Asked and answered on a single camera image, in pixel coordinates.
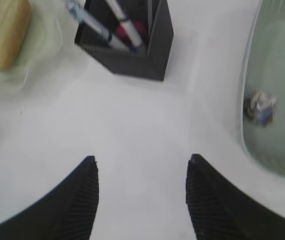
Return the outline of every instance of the bread roll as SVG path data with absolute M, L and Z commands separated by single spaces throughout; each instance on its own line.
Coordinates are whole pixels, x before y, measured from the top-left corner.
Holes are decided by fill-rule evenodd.
M 32 8 L 28 0 L 0 0 L 0 71 L 13 65 L 31 16 Z

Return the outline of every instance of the white table surface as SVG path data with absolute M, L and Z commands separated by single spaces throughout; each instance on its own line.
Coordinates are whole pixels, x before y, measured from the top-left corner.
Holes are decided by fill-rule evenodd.
M 285 217 L 285 178 L 237 141 L 237 95 L 258 0 L 169 0 L 174 41 L 163 83 L 113 75 L 73 46 L 0 99 L 0 223 L 94 155 L 100 202 L 91 239 L 195 239 L 185 204 L 188 160 L 202 154 Z

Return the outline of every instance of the mesh pen holder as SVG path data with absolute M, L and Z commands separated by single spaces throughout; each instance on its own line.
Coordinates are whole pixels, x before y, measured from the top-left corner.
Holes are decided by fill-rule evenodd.
M 148 0 L 119 0 L 132 21 L 141 21 L 148 29 Z M 92 29 L 80 24 L 75 44 L 114 74 L 163 81 L 172 47 L 174 31 L 167 0 L 155 0 L 153 24 L 146 53 L 110 48 Z M 84 8 L 110 31 L 120 24 L 105 0 L 87 0 Z

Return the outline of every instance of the marker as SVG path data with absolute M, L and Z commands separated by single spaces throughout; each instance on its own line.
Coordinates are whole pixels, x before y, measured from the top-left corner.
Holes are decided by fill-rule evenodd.
M 109 46 L 116 50 L 130 51 L 129 48 L 122 43 L 112 32 L 96 20 L 91 14 L 83 9 L 76 0 L 63 0 L 69 14 L 79 23 L 85 23 L 98 33 L 101 38 L 106 41 Z
M 115 14 L 116 18 L 119 20 L 120 25 L 127 32 L 127 35 L 132 43 L 132 45 L 139 52 L 145 52 L 146 47 L 145 44 L 137 32 L 134 24 L 129 19 L 129 17 L 125 14 L 124 10 L 121 8 L 117 0 L 106 0 L 107 4 Z

